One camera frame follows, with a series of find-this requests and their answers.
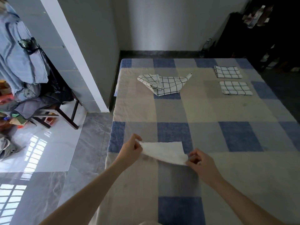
gray wall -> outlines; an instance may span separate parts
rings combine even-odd
[[[247,0],[112,0],[121,50],[199,50]]]
[[[58,0],[108,106],[119,59],[110,0]]]
[[[100,112],[40,0],[8,0],[88,112]]]

person's right arm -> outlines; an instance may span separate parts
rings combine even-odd
[[[197,148],[189,156],[191,158],[186,164],[226,201],[244,225],[284,224],[227,182],[212,157]]]

bottle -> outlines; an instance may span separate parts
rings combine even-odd
[[[207,57],[207,53],[209,51],[209,47],[210,47],[210,42],[211,42],[211,38],[209,38],[205,44],[202,47],[202,50],[200,52],[200,58],[206,58]]]
[[[251,22],[248,25],[248,28],[253,28],[254,25],[256,25],[256,23],[258,22],[258,19],[260,18],[260,16],[263,14],[265,9],[265,5],[263,5],[254,15],[253,19],[251,20]]]

checkered cloth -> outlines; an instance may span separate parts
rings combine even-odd
[[[237,67],[221,67],[215,65],[217,78],[243,78]]]
[[[220,86],[225,95],[253,95],[245,82],[220,81]]]
[[[237,66],[253,96],[227,96],[214,67]],[[154,95],[141,74],[193,77],[180,93]],[[106,167],[132,133],[144,142],[182,142],[211,155],[238,190],[285,223],[300,223],[300,126],[246,59],[123,59]],[[98,224],[241,224],[187,166],[146,155],[124,171]]]
[[[137,80],[142,82],[157,96],[162,96],[178,93],[192,75],[192,73],[189,73],[186,77],[174,77],[144,74],[140,75]]]

floor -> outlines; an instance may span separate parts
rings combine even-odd
[[[267,70],[261,76],[299,122],[300,74]],[[64,111],[70,115],[71,108]],[[63,121],[49,130],[17,130],[13,139],[25,148],[0,162],[0,224],[39,224],[103,172],[112,121],[112,112],[86,114],[79,106],[79,130]]]

